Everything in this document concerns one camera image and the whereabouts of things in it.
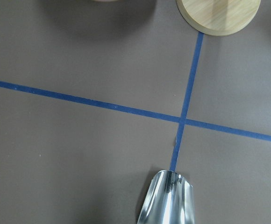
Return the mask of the metal ice scoop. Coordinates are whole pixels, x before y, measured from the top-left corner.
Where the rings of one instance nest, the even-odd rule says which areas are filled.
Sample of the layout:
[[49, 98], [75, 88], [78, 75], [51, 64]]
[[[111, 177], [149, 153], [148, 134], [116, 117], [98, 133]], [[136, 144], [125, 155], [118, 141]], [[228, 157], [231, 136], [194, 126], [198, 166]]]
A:
[[157, 172], [149, 185], [137, 223], [195, 223], [193, 186], [177, 172]]

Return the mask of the pink bowl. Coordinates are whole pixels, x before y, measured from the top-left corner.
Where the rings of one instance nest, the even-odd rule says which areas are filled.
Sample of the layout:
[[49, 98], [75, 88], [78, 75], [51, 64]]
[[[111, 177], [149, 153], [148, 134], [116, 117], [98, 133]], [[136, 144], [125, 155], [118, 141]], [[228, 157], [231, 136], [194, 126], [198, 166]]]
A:
[[94, 1], [98, 1], [98, 2], [112, 2], [112, 1], [117, 1], [117, 0], [94, 0]]

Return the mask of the wooden stand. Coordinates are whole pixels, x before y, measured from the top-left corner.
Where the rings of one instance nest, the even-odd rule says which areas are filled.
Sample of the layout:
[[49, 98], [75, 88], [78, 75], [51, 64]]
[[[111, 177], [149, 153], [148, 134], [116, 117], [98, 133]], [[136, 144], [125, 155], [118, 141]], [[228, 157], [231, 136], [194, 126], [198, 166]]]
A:
[[178, 0], [177, 7], [194, 29], [213, 36], [232, 35], [255, 17], [259, 0]]

